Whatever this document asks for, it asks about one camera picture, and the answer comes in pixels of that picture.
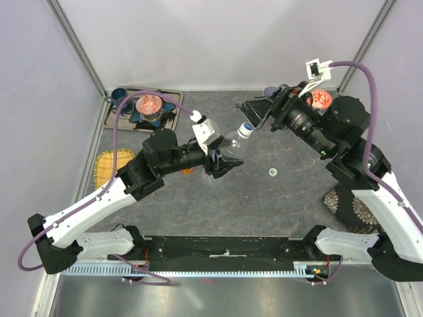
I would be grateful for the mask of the clear Pocari Sweat bottle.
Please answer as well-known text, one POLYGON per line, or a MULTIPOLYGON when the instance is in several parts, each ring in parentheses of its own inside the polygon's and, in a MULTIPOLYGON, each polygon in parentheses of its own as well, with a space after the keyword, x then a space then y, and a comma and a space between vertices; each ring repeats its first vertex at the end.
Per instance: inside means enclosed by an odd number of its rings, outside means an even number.
MULTIPOLYGON (((226 141, 224 142, 223 148, 219 150, 222 151, 225 155, 230 157, 236 157, 239 159, 245 159, 247 156, 247 150, 249 147, 249 138, 243 139, 239 137, 237 131, 233 131, 225 136, 226 141)), ((213 179, 211 176, 206 176, 204 170, 202 171, 202 180, 206 185, 209 186, 218 186, 222 181, 227 178, 228 172, 223 177, 219 177, 218 179, 213 179)))

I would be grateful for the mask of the green white bottle cap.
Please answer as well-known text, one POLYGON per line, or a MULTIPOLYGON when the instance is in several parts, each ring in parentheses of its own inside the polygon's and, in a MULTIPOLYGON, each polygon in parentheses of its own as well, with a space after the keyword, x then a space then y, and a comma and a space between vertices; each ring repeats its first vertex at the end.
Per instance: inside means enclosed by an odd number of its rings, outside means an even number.
POLYGON ((270 168, 268 171, 270 177, 276 177, 278 175, 278 170, 276 168, 270 168))

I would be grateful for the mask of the Pocari Sweat bottle cap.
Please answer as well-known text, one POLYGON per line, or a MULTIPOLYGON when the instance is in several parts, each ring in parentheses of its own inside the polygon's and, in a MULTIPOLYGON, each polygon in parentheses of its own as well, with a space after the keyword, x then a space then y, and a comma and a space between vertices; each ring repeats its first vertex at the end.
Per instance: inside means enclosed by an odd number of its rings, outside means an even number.
POLYGON ((237 134, 243 139, 248 139, 252 135, 253 131, 254 127, 252 124, 250 124, 249 122, 243 122, 238 128, 237 134))

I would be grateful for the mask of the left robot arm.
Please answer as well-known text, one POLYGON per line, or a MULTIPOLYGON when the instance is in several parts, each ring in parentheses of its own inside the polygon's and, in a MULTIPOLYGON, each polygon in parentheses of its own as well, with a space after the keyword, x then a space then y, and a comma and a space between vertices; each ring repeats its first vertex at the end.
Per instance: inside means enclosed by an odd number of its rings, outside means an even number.
POLYGON ((35 214, 28 219, 42 268, 56 274, 81 260, 144 259, 151 239, 143 237, 137 227, 126 225, 95 233, 87 230, 163 187, 167 174, 203 166, 208 174, 220 178, 242 164, 242 159, 228 157, 220 149, 205 153, 196 139, 180 146, 174 131, 157 130, 143 142, 136 158, 113 172, 105 185, 55 215, 35 214))

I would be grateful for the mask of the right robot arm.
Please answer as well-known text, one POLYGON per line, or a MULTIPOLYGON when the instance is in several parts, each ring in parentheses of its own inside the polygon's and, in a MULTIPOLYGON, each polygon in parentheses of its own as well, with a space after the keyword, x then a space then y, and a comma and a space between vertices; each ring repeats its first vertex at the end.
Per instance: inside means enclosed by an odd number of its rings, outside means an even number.
POLYGON ((422 220, 406 203, 391 164, 363 137, 370 123, 365 106, 351 96, 336 97, 318 112, 300 87, 282 85, 268 96, 241 101, 238 109, 257 129, 288 129, 327 160, 327 170, 348 191, 357 215, 369 211, 381 232, 338 232, 313 227, 303 243, 310 260, 340 256, 371 264, 398 282, 422 280, 422 220))

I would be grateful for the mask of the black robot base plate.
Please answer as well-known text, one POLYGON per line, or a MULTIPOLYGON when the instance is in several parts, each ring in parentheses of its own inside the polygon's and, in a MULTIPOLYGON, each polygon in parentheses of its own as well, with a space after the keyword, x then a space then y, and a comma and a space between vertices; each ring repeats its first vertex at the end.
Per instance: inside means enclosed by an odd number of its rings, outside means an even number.
POLYGON ((148 236, 135 238, 135 248, 122 256, 147 261, 159 270, 292 269, 295 262, 337 262, 305 238, 275 236, 148 236))

